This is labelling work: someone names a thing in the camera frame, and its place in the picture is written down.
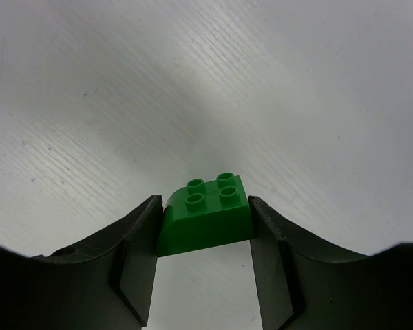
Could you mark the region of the green curved lego top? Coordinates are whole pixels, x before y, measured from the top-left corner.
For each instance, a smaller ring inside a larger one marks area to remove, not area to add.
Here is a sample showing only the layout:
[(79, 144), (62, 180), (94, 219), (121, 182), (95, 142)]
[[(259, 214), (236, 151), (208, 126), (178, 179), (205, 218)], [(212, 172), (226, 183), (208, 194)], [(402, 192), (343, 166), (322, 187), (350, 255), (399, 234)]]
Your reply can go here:
[(167, 200), (157, 241), (157, 256), (213, 248), (254, 237), (251, 210), (240, 176), (197, 178)]

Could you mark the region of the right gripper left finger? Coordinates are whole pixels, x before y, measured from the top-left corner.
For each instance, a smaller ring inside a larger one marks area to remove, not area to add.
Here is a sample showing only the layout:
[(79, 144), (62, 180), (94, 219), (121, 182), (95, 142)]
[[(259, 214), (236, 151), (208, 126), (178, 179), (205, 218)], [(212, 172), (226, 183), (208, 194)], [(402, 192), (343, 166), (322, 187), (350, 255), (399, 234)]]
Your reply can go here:
[(49, 256), (0, 247), (0, 329), (141, 329), (149, 319), (162, 198)]

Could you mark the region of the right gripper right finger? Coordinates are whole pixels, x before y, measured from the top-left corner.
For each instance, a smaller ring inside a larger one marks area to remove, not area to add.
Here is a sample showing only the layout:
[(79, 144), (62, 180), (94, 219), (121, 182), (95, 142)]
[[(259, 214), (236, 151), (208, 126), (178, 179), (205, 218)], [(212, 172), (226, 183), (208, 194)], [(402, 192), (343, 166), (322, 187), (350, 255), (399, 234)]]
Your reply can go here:
[(413, 329), (413, 243), (367, 256), (248, 202), (264, 329)]

